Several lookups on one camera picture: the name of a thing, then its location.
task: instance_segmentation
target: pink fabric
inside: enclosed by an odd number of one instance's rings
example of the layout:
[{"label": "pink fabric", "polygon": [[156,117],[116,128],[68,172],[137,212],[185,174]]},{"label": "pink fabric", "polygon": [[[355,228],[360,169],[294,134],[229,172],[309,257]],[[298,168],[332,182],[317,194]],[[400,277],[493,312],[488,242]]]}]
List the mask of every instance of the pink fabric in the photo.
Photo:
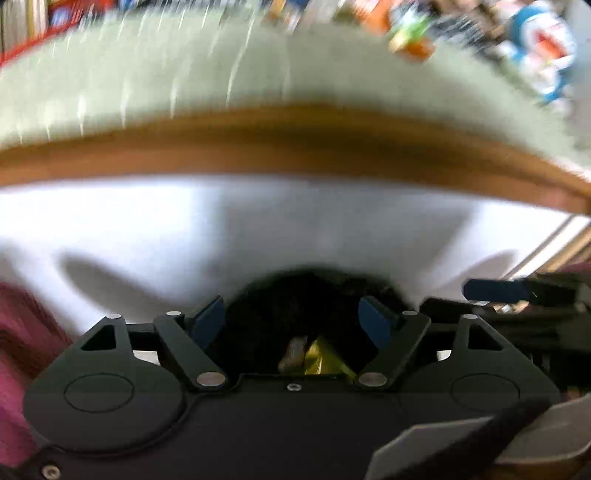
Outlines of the pink fabric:
[{"label": "pink fabric", "polygon": [[17,466],[35,452],[22,396],[70,339],[26,291],[0,283],[0,463]]}]

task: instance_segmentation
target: white plastic piece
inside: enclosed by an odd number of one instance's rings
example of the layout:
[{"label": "white plastic piece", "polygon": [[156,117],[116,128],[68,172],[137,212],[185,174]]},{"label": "white plastic piece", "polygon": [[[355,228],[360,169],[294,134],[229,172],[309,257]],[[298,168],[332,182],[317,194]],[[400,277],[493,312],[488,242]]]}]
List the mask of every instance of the white plastic piece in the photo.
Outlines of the white plastic piece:
[{"label": "white plastic piece", "polygon": [[[406,467],[465,438],[490,417],[415,425],[374,452],[365,480],[394,476]],[[535,464],[566,460],[591,445],[591,395],[554,405],[523,430],[497,458],[497,464]]]}]

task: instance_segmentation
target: silver rivet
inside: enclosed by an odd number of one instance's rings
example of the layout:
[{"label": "silver rivet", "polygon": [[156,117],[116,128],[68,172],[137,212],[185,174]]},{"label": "silver rivet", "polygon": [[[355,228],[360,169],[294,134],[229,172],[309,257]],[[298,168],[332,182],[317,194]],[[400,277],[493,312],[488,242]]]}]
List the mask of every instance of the silver rivet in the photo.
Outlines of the silver rivet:
[{"label": "silver rivet", "polygon": [[43,477],[47,478],[47,480],[59,480],[61,477],[61,472],[58,467],[55,465],[46,465],[41,469],[41,474]]},{"label": "silver rivet", "polygon": [[226,376],[220,372],[204,372],[197,377],[197,383],[202,387],[219,387],[226,382]]},{"label": "silver rivet", "polygon": [[366,387],[383,387],[386,383],[388,383],[388,377],[379,372],[367,372],[362,374],[358,381],[360,384]]}]

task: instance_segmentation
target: silver screw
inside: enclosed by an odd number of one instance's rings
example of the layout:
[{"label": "silver screw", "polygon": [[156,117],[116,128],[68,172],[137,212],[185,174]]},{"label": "silver screw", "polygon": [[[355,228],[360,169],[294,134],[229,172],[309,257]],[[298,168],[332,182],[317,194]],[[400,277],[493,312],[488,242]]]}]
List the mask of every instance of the silver screw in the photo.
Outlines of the silver screw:
[{"label": "silver screw", "polygon": [[47,478],[47,480],[59,480],[61,477],[61,472],[58,467],[55,465],[46,465],[41,469],[41,474],[43,477]]},{"label": "silver screw", "polygon": [[220,372],[204,372],[197,377],[197,383],[202,387],[219,387],[226,383],[226,376]]},{"label": "silver screw", "polygon": [[358,382],[366,387],[376,388],[382,387],[388,383],[388,377],[379,372],[367,372],[358,378]]}]

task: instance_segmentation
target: pink cloth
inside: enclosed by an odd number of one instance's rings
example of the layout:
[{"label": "pink cloth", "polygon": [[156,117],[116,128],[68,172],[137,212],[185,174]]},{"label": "pink cloth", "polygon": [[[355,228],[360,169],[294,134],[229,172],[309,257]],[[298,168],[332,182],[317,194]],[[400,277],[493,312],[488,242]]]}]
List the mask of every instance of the pink cloth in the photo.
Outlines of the pink cloth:
[{"label": "pink cloth", "polygon": [[0,283],[0,463],[15,467],[35,452],[22,396],[68,345],[70,339],[31,294]]}]

